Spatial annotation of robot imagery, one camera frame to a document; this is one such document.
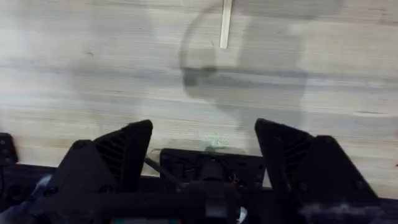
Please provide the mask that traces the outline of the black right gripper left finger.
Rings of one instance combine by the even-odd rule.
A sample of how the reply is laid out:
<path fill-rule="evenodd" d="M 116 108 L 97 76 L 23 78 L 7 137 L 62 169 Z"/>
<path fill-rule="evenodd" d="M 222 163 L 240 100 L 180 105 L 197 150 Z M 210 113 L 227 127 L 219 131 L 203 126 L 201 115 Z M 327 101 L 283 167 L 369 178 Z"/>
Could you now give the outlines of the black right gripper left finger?
<path fill-rule="evenodd" d="M 150 120 L 75 141 L 48 184 L 55 194 L 134 192 L 152 136 Z"/>

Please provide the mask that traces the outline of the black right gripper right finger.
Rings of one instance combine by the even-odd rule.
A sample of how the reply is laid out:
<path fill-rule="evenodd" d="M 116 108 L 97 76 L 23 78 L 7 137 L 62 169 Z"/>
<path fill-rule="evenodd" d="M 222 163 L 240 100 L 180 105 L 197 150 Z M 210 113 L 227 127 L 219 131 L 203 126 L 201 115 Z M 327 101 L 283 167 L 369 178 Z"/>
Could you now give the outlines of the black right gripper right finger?
<path fill-rule="evenodd" d="M 255 131 L 272 188 L 282 198 L 377 198 L 335 138 L 266 119 L 257 119 Z"/>

